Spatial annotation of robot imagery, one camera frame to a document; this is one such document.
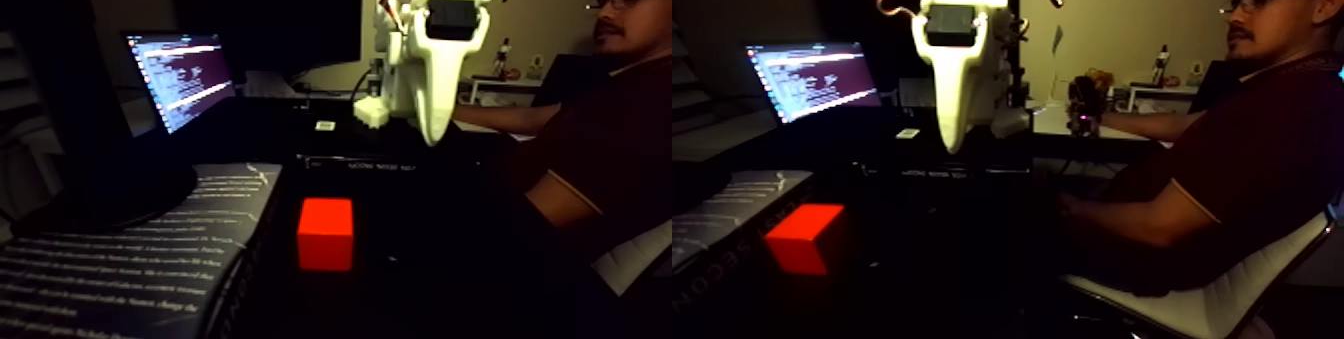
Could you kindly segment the person's right hand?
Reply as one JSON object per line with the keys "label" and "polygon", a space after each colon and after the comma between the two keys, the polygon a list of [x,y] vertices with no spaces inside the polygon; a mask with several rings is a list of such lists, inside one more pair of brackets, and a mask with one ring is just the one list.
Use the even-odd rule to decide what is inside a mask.
{"label": "person's right hand", "polygon": [[1074,139],[1101,139],[1102,109],[1070,109],[1067,128]]}

